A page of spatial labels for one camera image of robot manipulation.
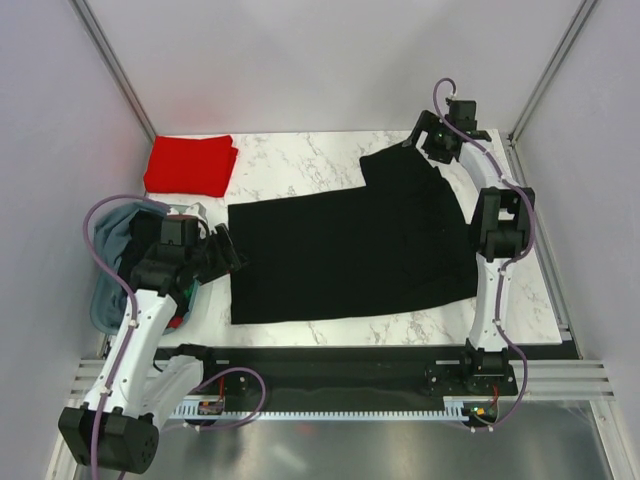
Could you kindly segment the black t shirt with logo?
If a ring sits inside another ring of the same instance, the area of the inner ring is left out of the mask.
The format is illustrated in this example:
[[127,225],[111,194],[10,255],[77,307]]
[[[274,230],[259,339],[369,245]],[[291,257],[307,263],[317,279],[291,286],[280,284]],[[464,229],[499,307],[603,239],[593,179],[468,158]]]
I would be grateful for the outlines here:
[[233,324],[389,315],[475,296],[468,226],[440,171],[401,145],[360,166],[360,188],[230,207],[247,260],[231,277]]

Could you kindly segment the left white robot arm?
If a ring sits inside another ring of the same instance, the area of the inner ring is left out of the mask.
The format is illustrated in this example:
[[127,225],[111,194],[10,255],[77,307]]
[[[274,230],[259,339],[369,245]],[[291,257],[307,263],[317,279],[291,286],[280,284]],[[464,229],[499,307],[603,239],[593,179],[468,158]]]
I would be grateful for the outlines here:
[[216,388],[220,371],[203,346],[179,346],[157,377],[148,374],[170,321],[188,310],[193,287],[246,263],[225,224],[210,230],[194,216],[163,220],[159,240],[131,270],[127,306],[101,372],[82,404],[59,417],[71,454],[92,475],[146,472],[171,412],[190,392]]

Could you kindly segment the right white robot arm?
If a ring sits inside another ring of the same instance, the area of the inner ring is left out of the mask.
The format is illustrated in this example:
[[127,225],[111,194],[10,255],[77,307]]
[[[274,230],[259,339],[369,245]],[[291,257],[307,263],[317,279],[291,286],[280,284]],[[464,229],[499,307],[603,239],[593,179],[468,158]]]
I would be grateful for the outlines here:
[[508,177],[493,153],[490,136],[476,125],[469,102],[443,117],[424,110],[403,143],[422,150],[430,160],[457,161],[478,191],[470,224],[478,268],[475,316],[459,363],[432,374],[430,384],[458,384],[473,394],[492,387],[515,394],[505,331],[507,303],[516,264],[533,247],[535,194]]

